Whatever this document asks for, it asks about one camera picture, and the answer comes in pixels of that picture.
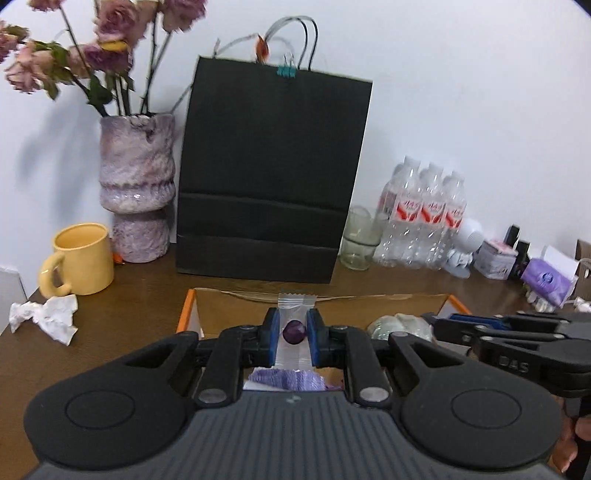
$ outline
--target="tissue pack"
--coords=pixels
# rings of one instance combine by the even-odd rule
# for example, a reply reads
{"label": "tissue pack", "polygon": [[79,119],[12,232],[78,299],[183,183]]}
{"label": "tissue pack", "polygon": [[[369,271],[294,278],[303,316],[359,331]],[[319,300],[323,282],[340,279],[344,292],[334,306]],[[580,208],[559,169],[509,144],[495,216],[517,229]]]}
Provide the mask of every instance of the tissue pack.
{"label": "tissue pack", "polygon": [[556,307],[561,307],[573,291],[573,281],[541,258],[530,261],[521,280]]}

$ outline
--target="water bottle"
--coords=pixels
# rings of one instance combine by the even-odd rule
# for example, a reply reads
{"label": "water bottle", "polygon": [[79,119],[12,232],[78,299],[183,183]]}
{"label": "water bottle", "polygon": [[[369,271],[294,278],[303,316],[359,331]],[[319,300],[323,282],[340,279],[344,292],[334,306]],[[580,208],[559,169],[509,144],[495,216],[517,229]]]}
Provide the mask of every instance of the water bottle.
{"label": "water bottle", "polygon": [[389,217],[388,226],[382,236],[382,243],[377,247],[374,261],[384,267],[393,267],[396,263],[412,264],[411,251],[416,243],[417,217],[421,206],[421,186],[418,179],[420,162],[410,157],[395,175],[392,191],[395,203]]}
{"label": "water bottle", "polygon": [[443,215],[444,233],[437,247],[434,265],[441,267],[447,258],[447,252],[453,245],[453,239],[460,228],[466,210],[466,192],[464,177],[455,170],[443,180],[443,191],[446,201]]}
{"label": "water bottle", "polygon": [[420,230],[414,253],[414,261],[427,268],[441,268],[437,265],[437,248],[444,231],[443,215],[445,195],[443,191],[443,168],[431,163],[420,174],[423,184]]}
{"label": "water bottle", "polygon": [[379,197],[378,202],[378,210],[377,213],[384,213],[388,218],[392,214],[392,210],[394,208],[394,203],[396,203],[396,183],[395,178],[398,172],[402,170],[405,166],[409,165],[413,162],[413,159],[410,157],[404,157],[404,162],[400,162],[398,165],[394,167],[394,171],[392,172],[392,177],[390,178],[389,182],[384,186],[382,190],[382,194]]}

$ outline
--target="bottle label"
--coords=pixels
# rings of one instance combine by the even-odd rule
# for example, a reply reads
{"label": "bottle label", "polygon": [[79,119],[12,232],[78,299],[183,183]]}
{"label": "bottle label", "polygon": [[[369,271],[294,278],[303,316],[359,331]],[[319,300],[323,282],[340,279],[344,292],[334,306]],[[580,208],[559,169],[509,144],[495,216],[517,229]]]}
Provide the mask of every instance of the bottle label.
{"label": "bottle label", "polygon": [[385,213],[388,218],[392,215],[394,204],[396,203],[396,194],[390,191],[383,192],[379,198],[378,212]]}
{"label": "bottle label", "polygon": [[421,207],[421,221],[431,225],[437,225],[443,220],[445,203],[443,202],[425,202]]}
{"label": "bottle label", "polygon": [[421,201],[411,197],[399,195],[396,199],[396,207],[390,215],[391,220],[414,222],[421,210]]}
{"label": "bottle label", "polygon": [[445,223],[448,228],[460,228],[460,224],[462,223],[462,219],[464,218],[464,210],[466,208],[463,206],[449,206],[445,212]]}

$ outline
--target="brown tabletop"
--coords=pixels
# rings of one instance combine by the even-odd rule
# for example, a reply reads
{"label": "brown tabletop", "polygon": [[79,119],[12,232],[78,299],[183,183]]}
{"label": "brown tabletop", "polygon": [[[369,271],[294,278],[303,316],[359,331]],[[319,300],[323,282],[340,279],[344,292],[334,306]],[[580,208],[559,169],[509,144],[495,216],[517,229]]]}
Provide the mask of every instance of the brown tabletop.
{"label": "brown tabletop", "polygon": [[192,287],[321,296],[453,293],[474,314],[514,313],[527,308],[518,286],[487,280],[477,272],[460,280],[444,271],[376,265],[354,272],[337,262],[329,285],[177,274],[173,246],[152,263],[117,266],[110,287],[78,297],[74,324],[79,331],[70,346],[54,342],[31,322],[25,322],[15,334],[7,328],[0,336],[0,479],[20,479],[37,464],[22,428],[25,407],[33,396],[63,378],[173,334],[187,289]]}

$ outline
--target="human hand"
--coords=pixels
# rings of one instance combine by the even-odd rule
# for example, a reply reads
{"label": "human hand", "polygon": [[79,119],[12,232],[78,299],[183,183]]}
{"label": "human hand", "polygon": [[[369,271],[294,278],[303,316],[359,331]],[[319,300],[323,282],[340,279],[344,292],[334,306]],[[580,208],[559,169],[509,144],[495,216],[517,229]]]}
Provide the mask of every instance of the human hand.
{"label": "human hand", "polygon": [[565,473],[572,461],[577,458],[575,435],[586,442],[591,442],[591,416],[578,420],[570,419],[564,413],[564,399],[559,397],[555,399],[563,407],[563,418],[562,431],[550,457],[550,466],[558,473]]}

